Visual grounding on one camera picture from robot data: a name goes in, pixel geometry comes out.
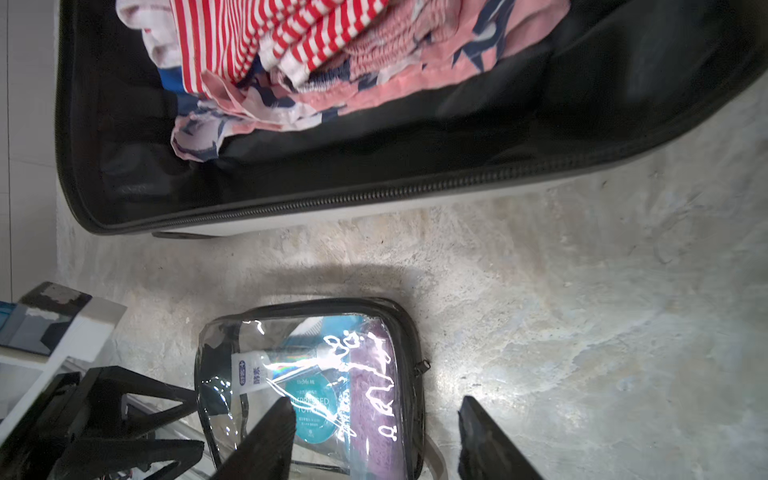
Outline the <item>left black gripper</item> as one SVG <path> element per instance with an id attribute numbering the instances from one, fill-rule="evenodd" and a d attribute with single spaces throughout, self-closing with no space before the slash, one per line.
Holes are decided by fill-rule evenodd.
<path id="1" fill-rule="evenodd" d="M 63 407 L 65 440 L 45 440 Z M 165 462 L 149 479 L 176 479 L 201 460 L 204 443 L 138 438 L 196 408 L 195 391 L 124 367 L 58 374 L 2 444 L 1 478 L 101 479 Z M 61 456 L 67 442 L 74 443 Z"/>

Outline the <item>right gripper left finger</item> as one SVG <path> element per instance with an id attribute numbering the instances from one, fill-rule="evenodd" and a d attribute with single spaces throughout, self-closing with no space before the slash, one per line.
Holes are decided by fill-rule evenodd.
<path id="1" fill-rule="evenodd" d="M 246 439 L 218 467 L 213 480 L 286 480 L 290 474 L 296 415 L 286 397 L 277 400 Z"/>

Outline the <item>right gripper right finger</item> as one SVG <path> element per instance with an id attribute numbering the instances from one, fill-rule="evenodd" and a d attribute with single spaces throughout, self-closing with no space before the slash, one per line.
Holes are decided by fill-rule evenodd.
<path id="1" fill-rule="evenodd" d="M 458 415 L 461 479 L 543 479 L 474 397 L 463 398 Z"/>

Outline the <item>clear toiletry pouch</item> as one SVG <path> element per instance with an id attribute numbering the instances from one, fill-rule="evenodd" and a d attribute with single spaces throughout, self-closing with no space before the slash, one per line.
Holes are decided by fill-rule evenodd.
<path id="1" fill-rule="evenodd" d="M 416 479 L 429 367 L 413 319 L 392 300 L 258 307 L 203 327 L 198 416 L 216 466 L 287 399 L 296 418 L 293 478 Z"/>

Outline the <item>blue garment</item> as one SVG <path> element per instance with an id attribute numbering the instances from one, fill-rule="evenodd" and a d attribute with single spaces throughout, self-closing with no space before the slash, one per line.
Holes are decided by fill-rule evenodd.
<path id="1" fill-rule="evenodd" d="M 177 95 L 186 95 L 187 91 L 183 83 L 183 75 L 180 67 L 159 69 L 161 84 L 164 90 Z"/>

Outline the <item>red white striped garment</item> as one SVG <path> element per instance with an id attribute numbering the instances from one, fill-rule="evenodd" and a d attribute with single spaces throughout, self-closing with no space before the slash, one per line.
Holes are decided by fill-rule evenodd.
<path id="1" fill-rule="evenodd" d="M 203 76 L 237 87 L 278 70 L 295 85 L 361 35 L 385 1 L 118 1 L 122 23 L 142 34 L 152 62 L 187 94 L 207 95 Z"/>

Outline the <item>pink navy shark garment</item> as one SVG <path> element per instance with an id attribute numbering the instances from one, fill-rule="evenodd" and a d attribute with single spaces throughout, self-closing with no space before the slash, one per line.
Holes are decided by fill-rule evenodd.
<path id="1" fill-rule="evenodd" d="M 385 1 L 361 35 L 300 85 L 278 70 L 240 87 L 206 73 L 207 95 L 176 118 L 171 145 L 184 160 L 218 156 L 231 136 L 300 131 L 337 115 L 460 83 L 543 40 L 566 1 Z"/>

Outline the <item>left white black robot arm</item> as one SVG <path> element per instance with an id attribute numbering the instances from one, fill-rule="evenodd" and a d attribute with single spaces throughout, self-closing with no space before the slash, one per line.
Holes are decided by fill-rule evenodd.
<path id="1" fill-rule="evenodd" d="M 1 476 L 4 479 L 176 479 L 200 440 L 157 431 L 190 415 L 194 391 L 121 366 L 62 369 L 100 353 L 125 307 L 43 282 L 1 305 Z"/>

